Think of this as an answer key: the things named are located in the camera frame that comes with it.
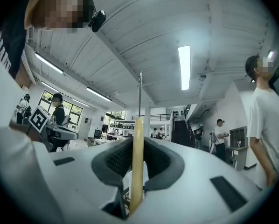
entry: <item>pillar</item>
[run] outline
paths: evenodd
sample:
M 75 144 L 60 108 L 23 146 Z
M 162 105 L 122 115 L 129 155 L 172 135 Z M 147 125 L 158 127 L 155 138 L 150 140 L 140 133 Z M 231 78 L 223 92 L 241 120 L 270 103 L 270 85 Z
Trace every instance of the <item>pillar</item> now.
M 150 114 L 151 108 L 145 108 L 145 119 L 144 119 L 144 137 L 149 137 L 150 135 Z

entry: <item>white ceiling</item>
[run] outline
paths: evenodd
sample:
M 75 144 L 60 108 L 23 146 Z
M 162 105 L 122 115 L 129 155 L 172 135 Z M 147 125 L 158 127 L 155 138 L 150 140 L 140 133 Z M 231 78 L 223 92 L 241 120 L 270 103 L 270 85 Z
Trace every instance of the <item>white ceiling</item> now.
M 259 0 L 95 0 L 107 19 L 98 33 L 35 32 L 29 45 L 67 69 L 60 75 L 26 47 L 31 69 L 41 79 L 97 109 L 168 107 L 223 98 L 232 80 L 244 79 L 249 56 L 267 55 L 274 23 Z M 178 47 L 191 46 L 191 80 L 181 91 Z M 206 74 L 204 81 L 200 75 Z M 86 91 L 91 86 L 113 102 Z

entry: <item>staircase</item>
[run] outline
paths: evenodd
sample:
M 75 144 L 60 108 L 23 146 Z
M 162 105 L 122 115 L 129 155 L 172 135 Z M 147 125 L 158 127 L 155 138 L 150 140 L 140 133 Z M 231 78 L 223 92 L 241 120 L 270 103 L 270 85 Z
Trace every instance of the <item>staircase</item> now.
M 188 147 L 191 146 L 187 125 L 184 120 L 174 122 L 174 138 L 172 142 Z

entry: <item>black t-shirt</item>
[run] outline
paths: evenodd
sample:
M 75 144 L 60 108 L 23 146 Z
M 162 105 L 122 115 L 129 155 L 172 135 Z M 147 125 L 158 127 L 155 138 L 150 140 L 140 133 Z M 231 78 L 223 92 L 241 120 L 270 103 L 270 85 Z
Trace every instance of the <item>black t-shirt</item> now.
M 0 61 L 13 79 L 18 73 L 25 46 L 24 17 L 29 0 L 22 0 L 4 19 L 0 27 Z
M 63 105 L 58 106 L 52 113 L 52 115 L 56 117 L 56 124 L 62 125 L 65 118 L 65 111 Z
M 202 140 L 202 133 L 204 131 L 202 129 L 197 129 L 196 132 L 195 132 L 195 139 L 196 140 Z

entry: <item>fluorescent light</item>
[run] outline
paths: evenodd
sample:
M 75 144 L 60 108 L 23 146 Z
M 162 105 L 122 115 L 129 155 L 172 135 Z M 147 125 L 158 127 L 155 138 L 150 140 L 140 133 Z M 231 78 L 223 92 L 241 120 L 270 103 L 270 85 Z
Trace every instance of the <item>fluorescent light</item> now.
M 181 90 L 189 89 L 190 80 L 190 46 L 179 47 L 179 59 L 181 67 Z
M 270 59 L 273 56 L 273 53 L 274 53 L 273 51 L 270 51 L 267 58 Z
M 205 110 L 205 111 L 203 112 L 203 114 L 201 114 L 201 116 L 207 114 L 208 112 L 209 112 L 209 110 Z
M 60 74 L 63 74 L 63 70 L 61 70 L 60 68 L 57 68 L 54 64 L 52 64 L 51 62 L 49 62 L 48 60 L 46 60 L 44 57 L 42 57 L 38 52 L 35 52 L 35 56 L 40 60 L 43 61 L 45 64 L 47 64 L 48 66 L 50 66 L 52 69 L 56 70 L 57 72 L 59 72 Z
M 51 88 L 52 90 L 54 90 L 54 91 L 56 91 L 56 92 L 59 92 L 58 90 L 56 90 L 55 88 L 52 88 L 50 85 L 44 83 L 43 81 L 41 81 L 41 83 L 42 83 L 43 85 L 46 85 L 47 87 Z
M 99 96 L 99 97 L 102 98 L 102 99 L 105 99 L 105 100 L 107 100 L 107 101 L 112 101 L 111 99 L 108 99 L 108 98 L 106 98 L 105 96 L 99 94 L 98 92 L 92 90 L 90 87 L 87 87 L 86 90 L 89 91 L 89 92 L 92 92 L 93 94 Z
M 78 102 L 78 103 L 80 103 L 80 104 L 82 104 L 82 105 L 84 105 L 84 106 L 86 106 L 86 107 L 89 107 L 88 105 L 86 105 L 86 104 L 84 104 L 83 102 L 80 102 L 80 101 L 78 101 L 78 100 L 76 100 L 76 99 L 72 99 L 72 100 L 74 100 L 75 102 Z

